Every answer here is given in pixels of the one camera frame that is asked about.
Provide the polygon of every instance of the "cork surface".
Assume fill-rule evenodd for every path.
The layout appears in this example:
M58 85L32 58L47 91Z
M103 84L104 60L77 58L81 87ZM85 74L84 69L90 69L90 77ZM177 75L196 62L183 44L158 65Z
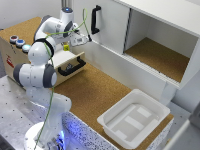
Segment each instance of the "cork surface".
M83 71L55 87L55 92L69 97L72 100L72 113L123 150L105 134L97 118L131 92L129 88L87 64ZM146 149L172 119L172 115L167 116L136 150Z
M40 25L40 22L41 18L35 17L33 19L27 20L25 22L19 23L15 26L0 31L0 36L7 42L10 42L10 37L12 35L17 35L19 39L25 40L26 44L32 45L35 31Z
M190 60L188 57L154 42L149 38L143 39L125 51L125 53L178 82L181 82Z

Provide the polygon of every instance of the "white plastic bin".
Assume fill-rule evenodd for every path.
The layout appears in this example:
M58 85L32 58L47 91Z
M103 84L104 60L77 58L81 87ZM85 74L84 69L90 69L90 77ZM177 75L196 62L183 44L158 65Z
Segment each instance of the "white plastic bin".
M135 149L169 113L169 108L135 89L97 120L118 144Z

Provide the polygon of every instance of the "green cable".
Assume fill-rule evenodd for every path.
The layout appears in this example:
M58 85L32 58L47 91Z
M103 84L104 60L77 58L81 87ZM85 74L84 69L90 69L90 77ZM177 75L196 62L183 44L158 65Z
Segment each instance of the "green cable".
M80 28L83 24L85 25L86 30L87 30L87 26L86 26L86 24L85 24L85 21L86 21L86 19L87 19L87 9L85 9L85 8L83 9L83 16L84 16L84 11L86 11L86 17L85 17L85 19L83 20L83 22L81 23L81 25L79 25L77 28L75 28L74 30L67 31L67 32L51 33L51 34L47 35L46 38L48 38L48 37L51 36L51 35L55 35L55 34L64 34L64 33L73 32L73 31L75 31L76 29ZM54 68L54 64L53 64L53 60L52 60L52 57L51 57L51 53L50 53L50 51L49 51L49 49L48 49L46 43L44 43L44 45L45 45L45 47L46 47L46 49L47 49L47 52L48 52L48 54L49 54L49 56L50 56L50 59L51 59L52 66L53 66L53 68ZM51 99L50 99L49 109L48 109L48 112L47 112L47 115L46 115L44 124L43 124L43 126L42 126L42 129L41 129L41 131L40 131L40 134L39 134L39 136L38 136L37 142L36 142L36 144L35 144L34 150L35 150L36 147L37 147L37 144L38 144L38 142L39 142L40 136L41 136L41 134L42 134L42 131L43 131L44 126L45 126L45 124L46 124L47 118L48 118L48 116L49 116L49 113L50 113L50 110L51 110L51 104L52 104L52 100L53 100L53 94L54 94L54 87L52 87L52 93L51 93Z

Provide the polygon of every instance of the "white robotic arm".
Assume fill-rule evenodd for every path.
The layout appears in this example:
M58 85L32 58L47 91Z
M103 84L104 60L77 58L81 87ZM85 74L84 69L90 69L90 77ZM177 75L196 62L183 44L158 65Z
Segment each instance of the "white robotic arm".
M13 76L15 80L21 86L25 87L28 98L36 105L45 108L49 108L50 106L51 91L48 88L52 88L55 85L57 75L54 67L48 64L48 61L53 57L56 51L56 45L62 42L68 42L72 46L76 46L89 41L86 36L79 34L77 24L73 22L73 10L68 7L61 10L60 20L51 16L45 16L35 32L35 42L28 52L28 58L31 64L18 64L14 68ZM46 38L46 33L53 33L54 35ZM55 144L55 139L60 137L58 135L63 131L61 114L69 111L71 105L72 103L69 98L56 93L53 95L51 111L44 125L36 150L53 150L55 147L63 150L66 149L65 139L59 139L62 140L61 145ZM28 145L29 150L33 150L34 146Z

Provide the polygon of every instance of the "door handle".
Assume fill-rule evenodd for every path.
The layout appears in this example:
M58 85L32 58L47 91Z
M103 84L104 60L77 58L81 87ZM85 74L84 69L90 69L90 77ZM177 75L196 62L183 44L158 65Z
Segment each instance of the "door handle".
M101 7L96 5L96 8L94 8L92 10L92 25L91 25L91 31L92 31L92 34L96 34L98 33L100 30L98 28L96 28L96 12L101 10Z
M77 61L79 62L78 65L74 66L73 68L70 69L66 69L66 70L62 70L61 67L58 68L58 72L62 75L62 76L68 76L72 73L74 73L75 71L77 71L78 69L82 68L83 66L85 66L86 62L84 60L82 60L79 57L77 57Z

